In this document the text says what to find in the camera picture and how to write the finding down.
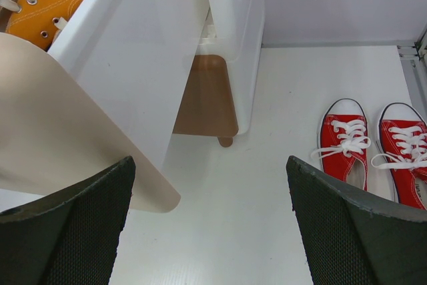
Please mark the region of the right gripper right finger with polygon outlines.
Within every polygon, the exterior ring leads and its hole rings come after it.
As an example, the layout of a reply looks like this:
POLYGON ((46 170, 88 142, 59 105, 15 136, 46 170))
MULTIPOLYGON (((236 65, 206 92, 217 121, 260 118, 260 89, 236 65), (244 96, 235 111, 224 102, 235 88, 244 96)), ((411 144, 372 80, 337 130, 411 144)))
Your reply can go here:
POLYGON ((295 156, 286 173, 314 284, 426 283, 426 211, 355 188, 295 156))

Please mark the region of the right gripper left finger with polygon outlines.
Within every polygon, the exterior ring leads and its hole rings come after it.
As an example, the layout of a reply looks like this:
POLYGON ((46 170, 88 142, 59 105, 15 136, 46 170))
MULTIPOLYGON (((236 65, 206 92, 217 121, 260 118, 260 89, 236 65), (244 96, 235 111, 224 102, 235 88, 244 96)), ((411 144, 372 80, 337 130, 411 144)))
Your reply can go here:
POLYGON ((134 179, 135 162, 126 157, 1 212, 1 283, 108 284, 134 179))

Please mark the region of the beige top drawer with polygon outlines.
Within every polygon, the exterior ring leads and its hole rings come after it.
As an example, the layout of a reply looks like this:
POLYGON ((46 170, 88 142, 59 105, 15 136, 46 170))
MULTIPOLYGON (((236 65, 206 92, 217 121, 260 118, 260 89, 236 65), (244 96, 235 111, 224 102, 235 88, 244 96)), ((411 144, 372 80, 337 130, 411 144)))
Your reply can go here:
POLYGON ((165 213, 162 175, 208 0, 84 0, 48 51, 1 36, 1 188, 47 195, 126 156, 131 208, 165 213))

